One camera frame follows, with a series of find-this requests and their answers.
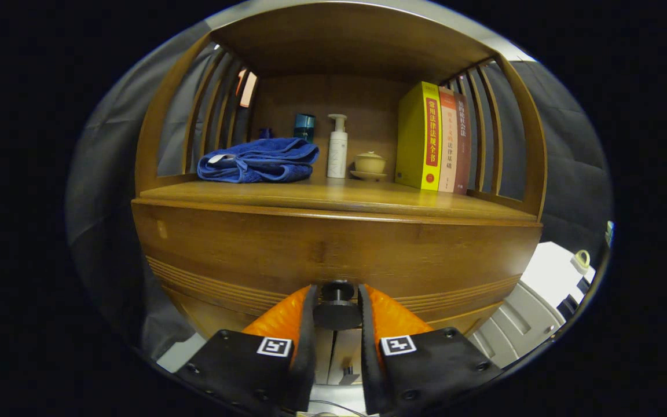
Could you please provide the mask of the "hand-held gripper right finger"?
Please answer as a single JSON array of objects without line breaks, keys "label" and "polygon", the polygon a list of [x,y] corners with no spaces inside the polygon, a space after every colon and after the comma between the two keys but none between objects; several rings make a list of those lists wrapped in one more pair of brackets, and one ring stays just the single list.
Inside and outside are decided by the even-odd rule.
[{"label": "hand-held gripper right finger", "polygon": [[450,416],[502,369],[454,327],[434,329],[394,298],[359,285],[365,410],[381,416]]}]

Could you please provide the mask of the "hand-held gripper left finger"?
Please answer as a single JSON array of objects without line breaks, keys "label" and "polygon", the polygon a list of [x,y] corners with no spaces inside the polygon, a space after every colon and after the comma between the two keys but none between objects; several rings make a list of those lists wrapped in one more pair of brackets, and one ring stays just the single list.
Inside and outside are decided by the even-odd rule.
[{"label": "hand-held gripper left finger", "polygon": [[218,330],[175,377],[234,414],[306,412],[317,364],[317,290],[300,288],[241,331]]}]

